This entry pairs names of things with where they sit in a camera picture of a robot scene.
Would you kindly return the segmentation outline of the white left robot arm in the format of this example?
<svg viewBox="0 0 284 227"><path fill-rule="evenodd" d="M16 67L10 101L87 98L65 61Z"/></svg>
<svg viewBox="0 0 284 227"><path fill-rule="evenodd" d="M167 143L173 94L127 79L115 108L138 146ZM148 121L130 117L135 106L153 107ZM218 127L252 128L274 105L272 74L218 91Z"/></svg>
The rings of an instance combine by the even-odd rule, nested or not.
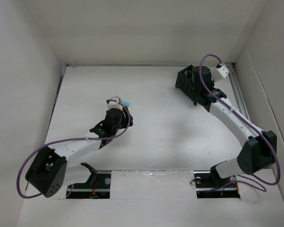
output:
<svg viewBox="0 0 284 227"><path fill-rule="evenodd" d="M105 119L99 122L83 138L62 140L62 146L39 149L28 169L25 179L46 198L54 196L63 186L82 184L92 187L97 180L97 170L80 159L90 152L102 149L133 125L128 107L107 110Z"/></svg>

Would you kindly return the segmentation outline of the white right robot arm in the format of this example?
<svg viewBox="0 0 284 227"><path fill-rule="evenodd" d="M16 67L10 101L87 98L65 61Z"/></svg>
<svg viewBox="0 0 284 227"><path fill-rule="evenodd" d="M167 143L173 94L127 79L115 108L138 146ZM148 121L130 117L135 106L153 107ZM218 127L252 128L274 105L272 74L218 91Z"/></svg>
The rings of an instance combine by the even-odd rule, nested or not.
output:
<svg viewBox="0 0 284 227"><path fill-rule="evenodd" d="M241 145L237 157L221 162L211 168L209 180L214 186L221 186L228 177L247 174L267 185L277 185L280 181L280 164L276 155L277 136L273 131L264 131L244 117L219 89L215 89L216 79L223 79L228 68L218 64L214 71L205 66L194 67L192 84L194 103L203 106L219 119L236 137ZM276 164L274 182L267 182L255 175L261 169Z"/></svg>

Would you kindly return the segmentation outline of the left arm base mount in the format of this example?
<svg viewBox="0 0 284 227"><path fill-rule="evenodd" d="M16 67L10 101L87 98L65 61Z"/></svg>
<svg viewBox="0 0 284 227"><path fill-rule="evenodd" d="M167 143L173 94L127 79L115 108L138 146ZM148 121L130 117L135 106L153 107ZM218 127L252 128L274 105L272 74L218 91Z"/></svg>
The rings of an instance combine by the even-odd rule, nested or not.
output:
<svg viewBox="0 0 284 227"><path fill-rule="evenodd" d="M88 178L83 183L68 186L67 199L109 199L112 171L96 170L88 163L81 163L88 170Z"/></svg>

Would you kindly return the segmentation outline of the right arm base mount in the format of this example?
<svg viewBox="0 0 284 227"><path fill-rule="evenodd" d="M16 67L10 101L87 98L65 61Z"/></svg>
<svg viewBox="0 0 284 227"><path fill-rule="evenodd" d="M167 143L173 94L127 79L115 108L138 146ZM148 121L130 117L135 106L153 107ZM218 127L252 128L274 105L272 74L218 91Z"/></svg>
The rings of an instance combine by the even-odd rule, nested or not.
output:
<svg viewBox="0 0 284 227"><path fill-rule="evenodd" d="M198 199L240 198L240 191L231 178L214 178L210 171L194 171L194 179L190 182L195 186Z"/></svg>

